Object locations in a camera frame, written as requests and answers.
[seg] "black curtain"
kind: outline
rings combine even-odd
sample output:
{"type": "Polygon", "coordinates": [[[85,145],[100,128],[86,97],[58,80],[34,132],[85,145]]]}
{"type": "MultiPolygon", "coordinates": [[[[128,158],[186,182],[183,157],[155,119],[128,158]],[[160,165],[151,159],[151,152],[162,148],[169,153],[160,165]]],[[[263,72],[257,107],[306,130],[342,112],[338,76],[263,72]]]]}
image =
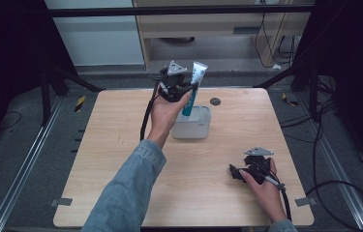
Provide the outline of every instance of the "black curtain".
{"type": "MultiPolygon", "coordinates": [[[[337,106],[363,154],[363,1],[317,0],[317,4],[331,7],[311,13],[295,59],[336,79],[337,106]]],[[[303,88],[309,76],[308,71],[298,73],[292,87],[303,88]]]]}
{"type": "MultiPolygon", "coordinates": [[[[22,14],[32,10],[47,10],[45,1],[0,0],[0,121],[13,97],[41,85],[43,69],[76,74],[52,18],[22,14]]],[[[49,77],[58,86],[63,79],[49,77]]]]}

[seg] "hand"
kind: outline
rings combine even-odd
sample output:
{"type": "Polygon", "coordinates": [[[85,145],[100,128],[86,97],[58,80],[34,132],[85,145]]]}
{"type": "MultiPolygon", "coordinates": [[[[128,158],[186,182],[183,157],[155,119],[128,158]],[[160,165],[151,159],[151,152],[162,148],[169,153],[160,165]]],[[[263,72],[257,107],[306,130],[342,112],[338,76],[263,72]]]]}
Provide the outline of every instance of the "hand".
{"type": "MultiPolygon", "coordinates": [[[[271,170],[277,173],[277,167],[273,159],[271,159],[271,170]]],[[[239,173],[253,190],[257,203],[268,214],[272,223],[287,218],[281,202],[280,192],[276,186],[267,181],[259,185],[248,172],[240,170],[239,173]]]]}
{"type": "Polygon", "coordinates": [[[190,97],[191,91],[185,94],[178,102],[169,102],[161,96],[157,97],[151,110],[151,131],[147,138],[163,148],[169,135],[169,130],[174,126],[178,113],[188,103],[190,97]]]}

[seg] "small white container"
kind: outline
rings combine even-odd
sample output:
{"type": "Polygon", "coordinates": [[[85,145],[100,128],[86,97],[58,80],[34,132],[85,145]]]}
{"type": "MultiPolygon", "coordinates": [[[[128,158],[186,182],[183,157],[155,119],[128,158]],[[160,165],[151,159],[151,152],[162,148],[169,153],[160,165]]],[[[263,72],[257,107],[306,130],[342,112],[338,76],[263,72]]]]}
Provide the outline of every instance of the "small white container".
{"type": "Polygon", "coordinates": [[[206,138],[211,123],[211,110],[207,106],[194,106],[190,117],[180,112],[171,130],[173,138],[206,138]]]}

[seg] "denim jacket sleeve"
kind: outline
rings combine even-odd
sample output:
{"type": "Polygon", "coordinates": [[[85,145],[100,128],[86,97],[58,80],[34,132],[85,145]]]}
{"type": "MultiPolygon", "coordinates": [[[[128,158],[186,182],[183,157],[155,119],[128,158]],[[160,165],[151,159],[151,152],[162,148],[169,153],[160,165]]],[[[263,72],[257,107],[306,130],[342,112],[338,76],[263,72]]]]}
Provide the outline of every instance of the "denim jacket sleeve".
{"type": "Polygon", "coordinates": [[[81,231],[139,231],[165,163],[161,148],[142,140],[106,185],[81,231]]]}
{"type": "Polygon", "coordinates": [[[268,232],[297,232],[288,219],[277,220],[269,226],[268,232]]]}

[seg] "table top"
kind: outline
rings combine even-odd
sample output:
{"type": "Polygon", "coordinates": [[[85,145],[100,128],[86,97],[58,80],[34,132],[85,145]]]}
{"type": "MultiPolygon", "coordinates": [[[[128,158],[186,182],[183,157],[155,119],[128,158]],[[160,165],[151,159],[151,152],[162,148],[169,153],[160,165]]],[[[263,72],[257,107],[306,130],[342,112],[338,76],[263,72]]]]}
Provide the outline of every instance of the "table top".
{"type": "MultiPolygon", "coordinates": [[[[99,94],[63,192],[54,224],[82,226],[105,185],[139,142],[152,90],[113,90],[99,94]]],[[[217,88],[198,91],[195,105],[211,109],[204,139],[174,139],[163,149],[166,165],[152,190],[143,226],[258,226],[269,224],[251,190],[231,178],[229,164],[244,167],[244,151],[257,146],[275,154],[278,177],[287,187],[295,225],[311,225],[309,206],[287,144],[264,89],[217,88]],[[211,105],[218,98],[220,105],[211,105]]],[[[146,129],[149,132],[150,122],[146,129]]]]}

